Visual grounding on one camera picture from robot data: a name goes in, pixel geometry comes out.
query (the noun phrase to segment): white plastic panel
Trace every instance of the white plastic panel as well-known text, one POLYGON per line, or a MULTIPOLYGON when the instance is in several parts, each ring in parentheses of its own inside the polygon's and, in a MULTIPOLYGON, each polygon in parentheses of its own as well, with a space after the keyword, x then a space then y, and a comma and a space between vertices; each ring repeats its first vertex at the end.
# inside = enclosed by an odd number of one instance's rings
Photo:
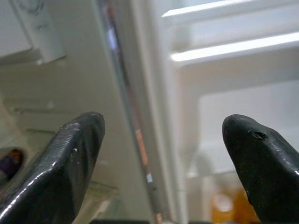
POLYGON ((3 104, 11 112, 25 110, 42 111, 54 108, 54 104, 51 100, 40 98, 5 98, 3 104))
POLYGON ((197 47, 214 46, 291 33, 299 27, 298 10, 299 4, 292 4, 197 22, 188 26, 190 44, 197 47))
POLYGON ((245 14, 272 7, 297 3, 296 0, 206 0, 194 1, 193 6, 170 10, 163 14, 165 27, 190 24, 232 14, 245 14))
POLYGON ((12 0, 34 48, 39 49, 41 60, 47 63, 63 57, 64 48, 44 0, 12 0))
POLYGON ((63 113, 24 112, 17 117, 22 130, 44 131, 55 133, 63 124, 74 119, 76 115, 63 113))
POLYGON ((299 32, 295 32, 175 53, 171 54, 171 59, 176 63, 176 66, 186 66, 188 64, 293 48, 297 47, 298 44, 299 32))
POLYGON ((198 101, 199 153, 214 173, 234 170, 222 140, 222 123, 231 114, 243 114, 281 133, 299 150, 299 80, 205 95, 198 101))
POLYGON ((0 57, 32 48, 9 0, 0 1, 0 57))
POLYGON ((218 59, 178 70, 182 94, 181 155, 187 177, 233 171, 223 120, 244 114, 299 142, 298 48, 218 59))

